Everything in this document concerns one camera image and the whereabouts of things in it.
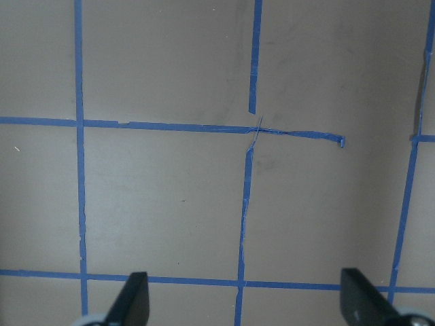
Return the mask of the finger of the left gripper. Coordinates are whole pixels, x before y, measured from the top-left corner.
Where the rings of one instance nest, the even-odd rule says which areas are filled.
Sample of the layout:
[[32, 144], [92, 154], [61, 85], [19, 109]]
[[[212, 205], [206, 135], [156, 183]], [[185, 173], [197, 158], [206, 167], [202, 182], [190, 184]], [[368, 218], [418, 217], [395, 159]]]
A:
[[150, 294], [147, 272], [133, 272], [106, 314], [89, 314], [72, 325], [147, 325], [150, 317]]
[[434, 324], [424, 314], [394, 308], [357, 268], [341, 270], [340, 287], [341, 315], [350, 326]]

